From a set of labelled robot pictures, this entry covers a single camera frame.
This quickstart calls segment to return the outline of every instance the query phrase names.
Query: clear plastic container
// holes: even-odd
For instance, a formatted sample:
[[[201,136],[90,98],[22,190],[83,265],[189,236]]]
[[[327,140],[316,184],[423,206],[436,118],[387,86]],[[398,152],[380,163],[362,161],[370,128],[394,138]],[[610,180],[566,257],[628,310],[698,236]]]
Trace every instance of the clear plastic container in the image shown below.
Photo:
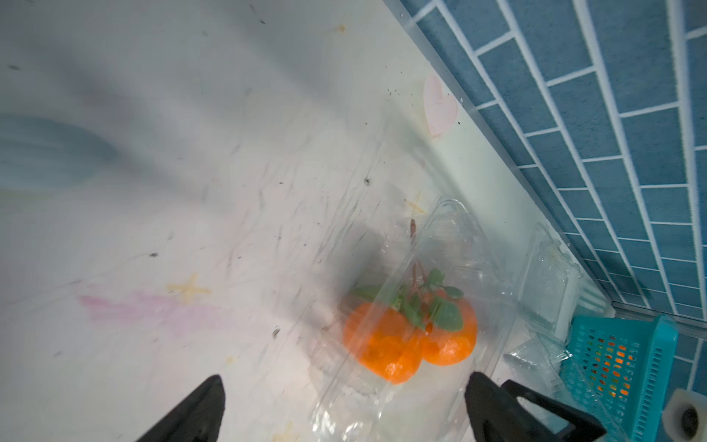
[[[442,198],[416,221],[412,238],[409,221],[389,235],[312,353],[328,383],[312,414],[322,442],[460,440],[469,375],[490,376],[503,351],[517,303],[475,216]]]

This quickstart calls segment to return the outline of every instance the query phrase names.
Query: black hole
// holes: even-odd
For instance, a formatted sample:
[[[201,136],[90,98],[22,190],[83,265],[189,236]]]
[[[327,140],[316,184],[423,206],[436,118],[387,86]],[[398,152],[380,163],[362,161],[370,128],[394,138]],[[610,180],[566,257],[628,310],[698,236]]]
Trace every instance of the black hole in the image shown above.
[[[688,439],[692,439],[697,434],[698,425],[699,419],[697,418],[697,410],[690,405],[682,412],[682,416],[680,416],[680,428],[685,432],[685,436],[687,436]]]

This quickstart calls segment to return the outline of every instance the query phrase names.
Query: blue tile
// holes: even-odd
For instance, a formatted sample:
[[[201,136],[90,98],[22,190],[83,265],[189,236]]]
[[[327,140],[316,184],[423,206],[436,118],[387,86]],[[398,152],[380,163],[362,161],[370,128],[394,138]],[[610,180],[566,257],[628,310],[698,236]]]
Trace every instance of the blue tile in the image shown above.
[[[687,40],[695,146],[707,145],[707,35]]]
[[[626,264],[624,264],[624,260],[621,258],[621,255],[617,252],[597,252],[597,255],[599,255],[599,259],[602,261],[602,264],[604,265],[604,268],[607,270],[609,273],[613,274],[622,274],[625,276],[629,276],[629,269],[626,268]]]
[[[681,361],[679,359],[673,359],[672,370],[670,371],[670,380],[668,381],[668,388],[665,396],[670,398],[672,392],[676,388],[687,389],[687,381],[690,379],[690,370],[692,369],[692,364],[689,362]]]
[[[577,253],[587,260],[593,260],[594,255],[592,250],[589,248],[587,243],[584,242],[584,238],[581,235],[567,235],[567,239],[577,250]]]
[[[644,270],[633,268],[633,274],[636,275],[638,285],[644,289],[665,291],[665,285],[662,282],[660,272],[653,270]]]
[[[599,281],[599,284],[607,292],[607,295],[609,295],[612,301],[623,302],[621,297],[619,296],[619,292],[617,292],[614,286],[612,286],[612,283],[608,281]]]
[[[702,343],[702,351],[700,351],[699,358],[692,390],[707,396],[707,343],[705,342]]]
[[[672,307],[670,306],[670,300],[667,297],[667,293],[647,289],[643,289],[643,293],[650,304],[650,308],[653,310],[671,314],[674,313],[672,311]]]
[[[596,74],[552,86],[550,93],[581,158],[621,153]]]
[[[622,121],[641,185],[686,182],[677,109],[636,115]]]
[[[694,359],[695,350],[697,350],[697,338],[683,335],[680,333],[677,336],[677,347],[675,348],[675,356],[680,356],[686,359]]]
[[[707,3],[704,0],[684,0],[685,30],[707,25]]]
[[[508,32],[496,0],[447,0],[446,4],[475,50]]]
[[[700,285],[697,278],[697,264],[694,262],[663,260],[663,268],[665,268],[668,284],[690,287]]]
[[[480,105],[493,100],[491,91],[438,10],[429,13],[417,25],[472,103]]]
[[[611,275],[612,279],[617,285],[617,288],[622,293],[631,293],[633,295],[638,295],[641,292],[638,291],[638,286],[631,277],[622,277],[616,274]]]
[[[545,204],[545,207],[552,217],[555,218],[561,230],[563,232],[578,233],[569,215],[565,212],[565,209],[563,209],[562,204],[560,204],[560,200],[557,199],[557,196],[552,192],[552,188],[547,184],[540,170],[538,168],[528,168],[521,169],[520,171],[535,190],[535,193],[537,193],[542,203]]]
[[[576,218],[601,218],[588,190],[561,190],[560,194]]]
[[[489,106],[485,109],[481,109],[479,113],[496,135],[496,138],[503,144],[503,148],[508,152],[508,155],[510,155],[510,158],[516,165],[529,165],[534,163],[500,106]]]
[[[618,250],[604,221],[577,221],[594,249]]]
[[[545,80],[592,65],[570,1],[511,0],[510,7]]]
[[[686,187],[643,189],[642,193],[651,221],[690,222],[690,201]]]
[[[586,186],[565,141],[562,139],[562,134],[551,132],[535,135],[529,137],[528,141],[557,187]]]
[[[417,14],[417,11],[422,9],[422,6],[425,6],[427,3],[429,3],[430,0],[401,0],[400,3],[402,3],[403,6],[405,6],[405,9],[410,13],[410,16],[414,16]]]
[[[614,232],[621,238],[648,239],[622,160],[585,163]]]
[[[596,279],[609,279],[607,274],[604,273],[604,270],[602,270],[602,267],[599,265],[599,262],[594,260],[584,260],[584,262],[587,264],[587,267],[589,267],[589,270]]]
[[[479,59],[524,133],[556,126],[515,40]]]
[[[588,3],[619,112],[675,101],[665,2]]]
[[[619,242],[631,266],[646,267],[648,269],[658,268],[658,264],[655,263],[655,256],[653,256],[653,249],[650,248],[650,243],[631,240],[619,240]]]
[[[691,261],[695,259],[692,226],[653,224],[653,233],[661,257]]]
[[[681,316],[689,316],[690,318],[697,318],[702,320],[702,309],[692,306],[683,306],[682,304],[675,304],[677,309],[677,314]]]
[[[695,152],[697,165],[697,192],[700,201],[700,221],[702,223],[702,238],[707,241],[707,151]]]
[[[670,400],[670,396],[665,395],[665,403]],[[672,439],[665,433],[665,428],[663,428],[662,420],[658,424],[658,432],[655,435],[655,442],[673,442]]]
[[[676,303],[685,304],[686,306],[701,307],[700,291],[698,289],[690,289],[689,287],[680,287],[670,284],[670,292],[672,299]]]
[[[634,304],[635,306],[645,307],[643,298],[641,298],[639,295],[632,295],[630,293],[622,293],[622,295],[624,295],[624,299],[627,303]]]

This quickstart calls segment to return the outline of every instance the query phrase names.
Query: white grout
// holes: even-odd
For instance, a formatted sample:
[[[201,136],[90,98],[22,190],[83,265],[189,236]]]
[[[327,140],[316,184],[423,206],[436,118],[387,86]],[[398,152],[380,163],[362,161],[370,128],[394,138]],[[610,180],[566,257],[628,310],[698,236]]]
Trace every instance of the white grout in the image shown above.
[[[686,289],[695,289],[695,290],[699,290],[699,289],[700,289],[699,287],[684,286],[684,285],[682,285],[682,284],[673,284],[673,283],[671,283],[670,285],[671,285],[671,286],[684,287],[684,288],[686,288]]]
[[[634,269],[650,270],[650,271],[652,271],[652,272],[658,272],[658,269],[649,269],[648,267],[639,267],[639,266],[637,266],[637,265],[632,265],[631,267],[633,267]]]
[[[493,83],[493,81],[491,81],[491,77],[489,76],[489,73],[486,72],[484,65],[481,64],[481,61],[475,55],[474,50],[472,49],[472,46],[469,43],[469,40],[467,40],[466,36],[464,36],[464,33],[462,32],[461,28],[459,27],[459,24],[457,23],[457,21],[454,19],[454,16],[452,15],[452,13],[447,8],[447,5],[444,3],[443,0],[433,0],[433,1],[436,3],[437,9],[442,14],[442,17],[444,17],[444,19],[447,21],[447,24],[449,25],[450,29],[454,33],[454,36],[457,38],[457,40],[459,40],[459,43],[461,44],[462,48],[467,53],[467,56],[469,57],[469,59],[472,61],[474,68],[476,68],[477,72],[479,72],[480,77],[484,80],[484,83],[491,91],[491,94],[498,101],[498,106],[501,108],[501,110],[503,111],[503,114],[506,116],[506,118],[508,118],[510,125],[515,130],[515,133],[518,135],[518,138],[520,138],[521,142],[523,143],[523,146],[525,146],[526,150],[530,154],[530,157],[537,164],[538,170],[540,171],[542,176],[547,181],[547,184],[552,189],[552,192],[555,194],[557,199],[560,201],[560,205],[562,206],[562,209],[564,209],[564,211],[567,212],[568,216],[570,217],[570,220],[572,220],[572,223],[574,224],[575,228],[577,229],[577,232],[579,232],[579,234],[582,236],[582,239],[586,242],[587,246],[591,250],[594,257],[597,258],[597,261],[599,261],[599,256],[594,251],[594,248],[593,248],[594,246],[589,241],[589,238],[587,238],[586,234],[584,233],[584,231],[580,227],[577,220],[574,219],[574,216],[572,215],[572,211],[569,209],[569,206],[565,202],[565,199],[563,198],[562,194],[557,190],[555,183],[550,179],[550,175],[548,175],[547,170],[545,170],[545,167],[540,163],[538,156],[535,153],[535,150],[532,148],[527,137],[524,135],[522,129],[520,128],[520,125],[518,124],[518,121],[515,119],[513,114],[510,112],[508,105],[506,105],[506,101],[503,99],[501,94],[498,92],[496,85]],[[525,45],[525,39],[522,37],[522,34],[518,30],[518,24],[516,23],[515,27],[512,27],[512,26],[510,26],[510,23],[509,23],[509,27],[510,27],[510,30],[514,33],[516,40],[518,41],[519,38],[522,40],[522,44],[521,44],[521,41],[518,41],[518,45],[520,47],[527,46],[527,45]],[[545,93],[547,95],[549,95],[547,87],[545,88]],[[562,132],[563,132],[563,137],[567,139],[568,138],[567,128],[564,128],[562,130]],[[578,156],[576,149],[574,151],[574,155]],[[602,270],[604,272],[607,271],[606,268],[604,267],[604,263],[602,263],[601,261],[599,261],[599,266],[602,268]],[[619,287],[613,281],[611,282],[611,284],[614,286],[614,289],[617,291],[617,293],[619,293]],[[624,299],[624,297],[620,293],[619,293],[619,297],[621,298],[621,300],[626,302],[626,300]]]
[[[703,263],[702,230],[699,210],[699,193],[697,191],[697,162],[695,161],[695,136],[692,127],[692,106],[690,99],[690,75],[687,65],[687,41],[683,34],[685,29],[684,12],[680,0],[666,0],[668,24],[670,25],[670,40],[672,43],[672,61],[677,82],[678,115],[680,132],[682,133],[682,153],[685,159],[685,175],[687,178],[687,196],[690,201],[692,220],[692,239],[695,244],[695,260]],[[697,277],[700,283],[700,299],[702,304],[702,319],[707,320],[707,287],[705,287],[705,270],[703,265],[697,266]]]
[[[602,202],[599,198],[599,194],[597,193],[597,190],[594,188],[594,183],[592,180],[589,178],[589,174],[587,173],[587,170],[584,167],[584,164],[582,163],[582,158],[579,156],[579,152],[577,151],[577,148],[574,145],[574,141],[572,141],[572,138],[570,137],[570,133],[567,130],[567,126],[565,125],[565,122],[562,120],[562,117],[560,116],[560,112],[557,109],[557,105],[555,104],[555,101],[552,98],[552,95],[550,94],[550,90],[547,87],[547,84],[545,80],[542,78],[542,73],[540,72],[540,68],[537,66],[537,63],[535,61],[535,58],[532,55],[532,52],[530,51],[530,47],[528,46],[527,42],[525,41],[525,36],[520,30],[520,26],[518,25],[518,22],[515,19],[515,16],[513,15],[513,11],[510,8],[510,5],[508,4],[508,0],[496,0],[496,3],[498,4],[498,7],[501,10],[501,13],[503,14],[503,17],[506,19],[506,23],[508,24],[508,27],[510,28],[511,32],[515,35],[515,41],[518,44],[518,48],[520,49],[520,53],[523,56],[523,59],[525,60],[525,63],[527,64],[528,68],[530,69],[530,73],[535,80],[535,83],[537,84],[538,89],[540,90],[540,95],[542,95],[543,99],[545,100],[545,103],[547,104],[547,107],[552,114],[552,117],[555,120],[555,123],[557,123],[557,127],[560,128],[560,133],[562,134],[562,138],[565,141],[565,145],[567,145],[567,149],[570,151],[570,154],[572,155],[572,159],[574,160],[575,164],[577,165],[577,169],[579,170],[580,175],[582,176],[582,179],[584,180],[585,183],[587,183],[587,190],[588,192],[592,195],[592,199],[594,200],[594,203],[597,206],[597,209],[599,210],[599,214],[602,217],[602,220],[607,226],[607,230],[609,231],[609,234],[611,235],[612,239],[614,240],[614,243],[617,245],[619,249],[619,253],[621,253],[621,258],[625,261],[628,262],[629,260],[626,258],[626,255],[624,254],[624,250],[621,248],[621,245],[619,244],[619,241],[617,240],[617,235],[616,232],[614,231],[614,227],[611,225],[611,223],[607,223],[606,220],[609,219],[607,216],[606,211],[604,210],[604,207],[602,206]],[[572,212],[567,210],[567,214],[572,218]],[[587,241],[588,245],[593,248],[594,246]],[[604,268],[604,264],[599,260],[599,257],[597,256],[597,261],[599,261],[599,265],[602,267],[602,270],[605,272],[607,271],[606,268]],[[635,279],[635,275],[633,275],[633,270],[630,270],[631,276]],[[619,292],[618,286],[614,284],[614,288],[616,288],[617,292]],[[645,301],[645,296],[643,295],[643,292],[641,292],[641,296],[643,297],[643,301],[645,302],[646,305],[649,305],[647,301]]]
[[[552,132],[560,132],[560,128],[559,127],[552,127],[551,129],[543,129],[543,130],[537,130],[535,132],[528,132],[527,134],[525,134],[525,136],[551,134]]]
[[[586,158],[583,159],[583,163],[594,163],[595,161],[608,161],[608,160],[623,160],[624,156],[623,155],[609,155],[609,156],[600,156],[597,158]]]
[[[664,226],[692,226],[692,223],[674,223],[671,221],[651,221],[651,224],[662,224]]]
[[[641,189],[672,189],[673,187],[687,187],[687,184],[646,184]]]
[[[488,51],[492,50],[495,47],[501,46],[503,43],[509,41],[510,39],[513,38],[513,33],[508,31],[502,36],[498,38],[494,38],[490,42],[486,43],[484,46],[481,46],[479,49],[474,51],[474,54],[476,56],[479,56],[481,54],[486,54]]]
[[[695,376],[697,374],[697,366],[700,363],[700,353],[702,352],[702,346],[704,341],[702,339],[697,340],[697,347],[695,348],[695,357],[692,359],[692,367],[690,367],[690,376],[687,378],[687,390],[690,391],[695,386]]]
[[[498,104],[497,100],[491,100],[491,101],[485,102],[484,104],[476,106],[474,109],[476,109],[476,110],[486,109],[487,107],[495,106],[497,104]]]
[[[620,237],[620,236],[618,237],[618,239],[620,239],[620,240],[626,240],[626,241],[641,241],[642,243],[649,243],[649,242],[650,242],[649,240],[639,240],[639,239],[636,239],[636,238],[622,238],[622,237]]]
[[[578,71],[570,72],[569,74],[565,74],[563,76],[559,76],[557,78],[553,78],[552,80],[548,80],[545,84],[547,87],[555,86],[556,84],[564,83],[565,81],[570,81],[574,80],[575,78],[591,74],[594,72],[594,66],[589,66],[585,67],[584,69],[580,69]]]
[[[687,34],[685,34],[685,39],[686,40],[692,40],[693,38],[699,38],[702,37],[703,35],[707,35],[707,26],[703,26],[702,28],[697,28],[693,29]]]
[[[427,3],[425,6],[422,6],[422,8],[417,11],[417,13],[412,16],[412,21],[417,23],[420,20],[422,20],[427,14],[432,12],[432,10],[436,7],[436,2],[435,0],[432,0],[431,2]]]
[[[597,34],[594,29],[594,24],[592,23],[592,16],[589,12],[589,7],[587,6],[587,0],[572,0],[574,5],[577,18],[580,23],[580,28],[582,29],[582,34],[584,36],[584,41],[587,44],[587,49],[589,50],[590,58],[592,59],[592,64],[596,68],[597,79],[599,80],[599,87],[602,91],[602,97],[604,98],[604,104],[609,112],[609,119],[611,120],[612,127],[614,128],[614,133],[617,137],[617,142],[619,144],[619,150],[623,156],[624,166],[626,168],[626,173],[629,176],[629,182],[631,183],[631,189],[633,190],[633,195],[636,198],[636,203],[638,205],[638,211],[641,213],[641,218],[643,220],[643,226],[645,232],[650,240],[650,248],[653,250],[654,256],[660,256],[658,251],[658,243],[655,240],[655,234],[653,233],[653,226],[651,226],[648,218],[648,210],[645,207],[645,201],[643,201],[643,194],[641,193],[641,188],[638,183],[638,176],[636,174],[636,169],[633,166],[633,159],[629,152],[629,144],[626,140],[626,134],[624,133],[624,126],[621,123],[621,118],[619,116],[619,109],[617,107],[616,101],[614,99],[614,93],[612,91],[611,83],[609,82],[609,74],[607,73],[607,68],[604,65],[604,59],[602,57],[602,50],[599,46],[599,40],[597,39]],[[607,224],[607,227],[611,229],[609,232],[613,232],[611,224]],[[624,253],[621,254],[626,263],[629,262],[626,259]],[[668,300],[670,301],[670,307],[675,310],[675,301],[672,298],[672,293],[670,292],[670,286],[668,285],[667,275],[665,274],[665,268],[663,267],[662,260],[656,260],[658,262],[658,270],[660,271],[660,277],[663,280],[663,284],[667,290]],[[633,274],[633,270],[629,267],[631,276],[636,279]]]
[[[668,261],[680,261],[680,262],[697,262],[697,261],[692,261],[692,260],[680,260],[678,258],[666,258],[666,257],[660,257],[661,260],[668,260]]]
[[[664,105],[657,105],[657,106],[650,106],[650,107],[645,107],[643,109],[637,109],[637,110],[632,110],[630,112],[622,112],[619,114],[621,118],[629,118],[629,117],[635,117],[636,115],[643,115],[643,114],[649,114],[651,112],[659,112],[661,110],[666,110],[666,109],[674,109],[678,106],[678,102],[674,101],[673,103],[665,103]]]

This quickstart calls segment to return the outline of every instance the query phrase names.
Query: yellow star drawing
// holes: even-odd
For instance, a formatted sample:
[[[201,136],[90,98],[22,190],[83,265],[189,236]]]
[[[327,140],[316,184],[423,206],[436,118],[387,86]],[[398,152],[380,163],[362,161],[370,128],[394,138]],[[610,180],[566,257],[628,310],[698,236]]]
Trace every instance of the yellow star drawing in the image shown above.
[[[196,273],[193,273],[186,284],[167,284],[167,290],[178,291],[182,295],[182,302],[185,304],[191,303],[194,300],[194,296],[198,293],[210,294],[211,290],[196,286],[197,276]]]
[[[407,199],[403,199],[403,201],[405,201],[405,202],[410,206],[410,208],[412,209],[412,214],[413,214],[413,215],[414,215],[415,213],[418,213],[418,214],[420,214],[420,215],[424,215],[424,214],[427,213],[425,210],[421,209],[420,206],[417,205],[417,204],[420,202],[420,194],[421,194],[421,193],[422,193],[422,192],[417,192],[417,198],[415,199],[415,202],[410,202],[410,201],[408,201]]]

